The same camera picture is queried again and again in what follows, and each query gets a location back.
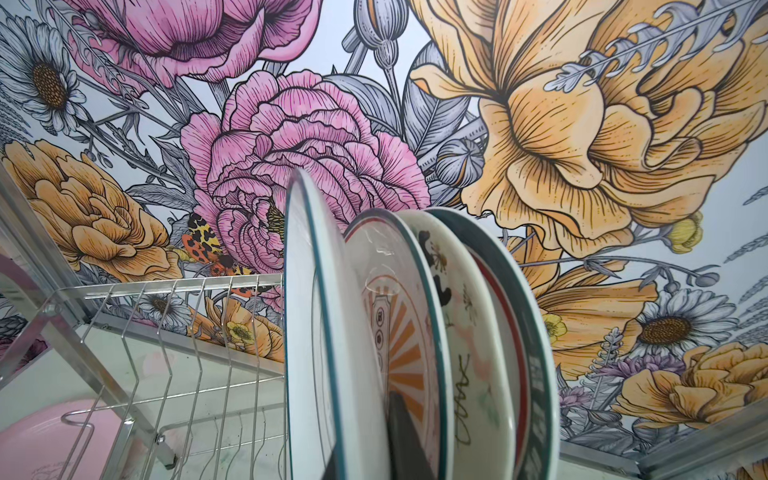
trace pink bowl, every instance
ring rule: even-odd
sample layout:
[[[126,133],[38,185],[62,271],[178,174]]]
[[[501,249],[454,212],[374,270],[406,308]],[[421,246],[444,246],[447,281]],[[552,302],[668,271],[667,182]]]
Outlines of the pink bowl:
[[[81,427],[67,425],[61,416],[74,410],[89,410],[93,400],[60,403],[39,410],[0,432],[0,472],[7,480],[49,480],[58,477]],[[87,413],[73,415],[72,422],[84,422]],[[93,412],[90,423],[93,436],[72,478],[98,479],[107,463],[120,419],[111,410]],[[79,445],[84,445],[85,429]],[[78,446],[69,462],[67,478],[82,447]]]

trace pink peony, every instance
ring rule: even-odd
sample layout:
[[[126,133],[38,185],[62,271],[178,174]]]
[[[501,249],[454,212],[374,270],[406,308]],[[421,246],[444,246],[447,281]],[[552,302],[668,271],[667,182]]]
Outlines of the pink peony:
[[[245,73],[257,59],[291,61],[315,35],[322,0],[65,0],[88,21],[106,52],[126,70],[170,87],[178,76],[221,81]],[[125,13],[127,33],[106,6]],[[78,66],[113,88],[78,54]]]
[[[195,170],[195,212],[239,263],[283,268],[286,187],[301,167],[341,231],[362,210],[424,208],[424,175],[408,145],[371,125],[351,94],[302,71],[257,71],[235,87],[223,120],[196,114],[181,131]]]

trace ceramic plate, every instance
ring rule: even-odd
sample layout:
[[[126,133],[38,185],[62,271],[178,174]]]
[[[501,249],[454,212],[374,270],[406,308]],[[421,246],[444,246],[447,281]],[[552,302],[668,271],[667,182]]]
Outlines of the ceramic plate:
[[[379,368],[343,241],[323,195],[296,170],[285,239],[286,380],[291,478],[389,480]]]
[[[426,259],[408,226],[385,210],[362,212],[344,239],[385,391],[403,396],[432,472],[450,480],[453,383],[440,302]]]
[[[467,247],[494,303],[517,413],[515,478],[551,480],[560,450],[560,409],[549,335],[533,292],[512,255],[477,220],[449,208],[427,212]]]
[[[472,256],[440,220],[418,210],[397,215],[419,241],[445,320],[454,382],[454,475],[509,480],[515,418],[491,295]]]
[[[3,478],[58,478],[67,455],[78,437],[81,427],[67,425],[61,416],[75,410],[90,410],[93,400],[60,403],[39,410],[0,433],[0,472]],[[73,422],[84,422],[87,413],[68,417]],[[120,428],[120,419],[111,410],[98,410],[91,414],[80,445],[86,445],[83,457],[73,478],[100,478],[107,464],[114,437]],[[82,447],[75,449],[65,472],[65,478],[80,455]]]

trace butterfly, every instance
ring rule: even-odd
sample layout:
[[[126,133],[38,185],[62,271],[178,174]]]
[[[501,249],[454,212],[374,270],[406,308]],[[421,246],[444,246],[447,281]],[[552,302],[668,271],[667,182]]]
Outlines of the butterfly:
[[[238,265],[235,259],[222,247],[214,230],[198,214],[190,214],[187,222],[189,233],[181,236],[181,243],[189,256],[199,263],[210,264],[211,276],[250,275],[251,269]],[[253,289],[233,288],[235,293],[246,298],[253,295]]]

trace wall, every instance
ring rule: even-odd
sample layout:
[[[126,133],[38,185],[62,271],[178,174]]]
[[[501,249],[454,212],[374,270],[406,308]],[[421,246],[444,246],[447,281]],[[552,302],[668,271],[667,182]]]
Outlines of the wall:
[[[341,230],[371,206],[483,216],[544,314],[563,439],[638,457],[768,396],[763,10],[52,4],[6,6],[3,163],[84,282],[279,271],[302,166]],[[282,359],[282,293],[234,301],[231,346]],[[223,342],[220,298],[138,320],[168,304]]]

